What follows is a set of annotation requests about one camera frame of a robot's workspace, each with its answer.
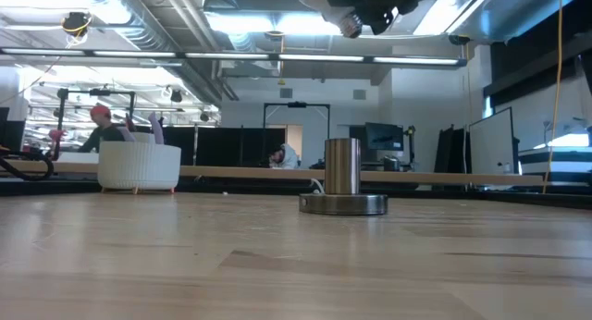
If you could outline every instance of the white ribbed container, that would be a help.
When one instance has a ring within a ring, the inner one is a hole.
[[[98,179],[107,189],[170,190],[179,183],[180,161],[178,147],[142,142],[102,142]]]

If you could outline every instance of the person in white hoodie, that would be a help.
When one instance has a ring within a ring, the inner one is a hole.
[[[269,167],[296,169],[298,168],[298,155],[287,143],[282,144],[269,155]]]

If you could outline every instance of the cylindrical metal weight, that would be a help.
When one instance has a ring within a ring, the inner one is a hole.
[[[360,141],[325,141],[325,193],[354,195],[360,192]]]
[[[389,210],[387,195],[303,194],[300,211],[320,215],[384,215]]]

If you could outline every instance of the wood grain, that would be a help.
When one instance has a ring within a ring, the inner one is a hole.
[[[8,161],[14,167],[26,172],[44,172],[46,167],[41,162]],[[97,172],[97,164],[54,163],[56,173],[84,173]],[[218,178],[269,178],[269,179],[324,179],[324,170],[281,170],[271,168],[247,167],[214,167],[214,166],[182,166],[182,177],[218,177]],[[399,173],[399,172],[370,172],[363,171],[362,181],[377,182],[412,182],[419,184],[453,184],[467,185],[514,185],[540,186],[540,176],[518,175],[464,175],[452,173]]]
[[[85,194],[0,202],[0,318],[589,319],[592,212],[390,199]]]

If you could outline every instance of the window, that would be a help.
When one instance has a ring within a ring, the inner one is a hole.
[[[590,141],[588,138],[588,134],[567,134],[549,142],[548,145],[555,147],[587,147],[590,145]],[[535,149],[542,149],[544,147],[545,144],[540,144],[537,145]]]

